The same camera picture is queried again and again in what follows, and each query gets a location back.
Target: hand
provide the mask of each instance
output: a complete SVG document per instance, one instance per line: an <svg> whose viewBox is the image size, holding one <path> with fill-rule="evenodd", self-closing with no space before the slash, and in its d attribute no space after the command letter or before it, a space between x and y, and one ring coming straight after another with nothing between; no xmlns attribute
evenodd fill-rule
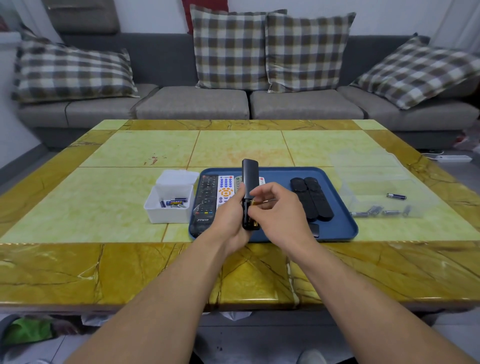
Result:
<svg viewBox="0 0 480 364"><path fill-rule="evenodd" d="M241 221L243 219L242 199L245 197L245 185L240 183L237 193L218 208L209 230L225 242L227 256L244 247L251 233L246 231Z"/></svg>
<svg viewBox="0 0 480 364"><path fill-rule="evenodd" d="M290 257L299 244L314 241L305 211L295 193L270 182L254 188L250 194L257 203L276 199L250 206L248 215L260 224L267 238Z"/></svg>

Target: sofa base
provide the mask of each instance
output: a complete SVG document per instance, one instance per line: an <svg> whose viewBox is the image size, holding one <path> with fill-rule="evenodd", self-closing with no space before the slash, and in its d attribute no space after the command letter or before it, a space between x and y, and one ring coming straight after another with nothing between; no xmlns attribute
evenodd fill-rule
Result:
<svg viewBox="0 0 480 364"><path fill-rule="evenodd" d="M80 138L89 129L84 128L34 128L34 133L49 150L61 150Z"/></svg>
<svg viewBox="0 0 480 364"><path fill-rule="evenodd" d="M64 149L89 129L35 128L35 134L49 149ZM433 132L394 132L415 149L450 149L460 130Z"/></svg>
<svg viewBox="0 0 480 364"><path fill-rule="evenodd" d="M451 149L461 130L393 132L415 149L445 150Z"/></svg>

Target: right hand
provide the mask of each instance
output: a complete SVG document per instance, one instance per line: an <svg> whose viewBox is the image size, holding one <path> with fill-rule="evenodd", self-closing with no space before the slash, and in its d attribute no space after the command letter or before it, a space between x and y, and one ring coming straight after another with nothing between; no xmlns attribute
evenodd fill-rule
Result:
<svg viewBox="0 0 480 364"><path fill-rule="evenodd" d="M257 203L276 199L250 206L248 215L260 224L267 238L290 257L299 244L314 241L305 211L295 193L270 182L254 188L250 194Z"/></svg>

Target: white power strip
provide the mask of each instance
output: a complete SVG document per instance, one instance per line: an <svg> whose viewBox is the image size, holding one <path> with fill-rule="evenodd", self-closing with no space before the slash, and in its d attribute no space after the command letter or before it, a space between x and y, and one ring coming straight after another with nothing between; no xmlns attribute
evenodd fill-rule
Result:
<svg viewBox="0 0 480 364"><path fill-rule="evenodd" d="M468 163L472 160L469 156L437 156L435 160L439 163Z"/></svg>

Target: white wall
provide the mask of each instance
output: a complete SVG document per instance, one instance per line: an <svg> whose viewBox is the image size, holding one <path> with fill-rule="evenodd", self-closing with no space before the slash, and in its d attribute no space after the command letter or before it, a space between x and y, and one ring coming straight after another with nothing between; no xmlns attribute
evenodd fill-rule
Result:
<svg viewBox="0 0 480 364"><path fill-rule="evenodd" d="M452 0L228 0L231 11L288 9L294 16L318 17L356 12L351 34L433 36ZM180 0L115 0L122 32L184 33Z"/></svg>
<svg viewBox="0 0 480 364"><path fill-rule="evenodd" d="M16 116L16 104L10 99L13 63L20 35L0 33L0 168L40 144Z"/></svg>

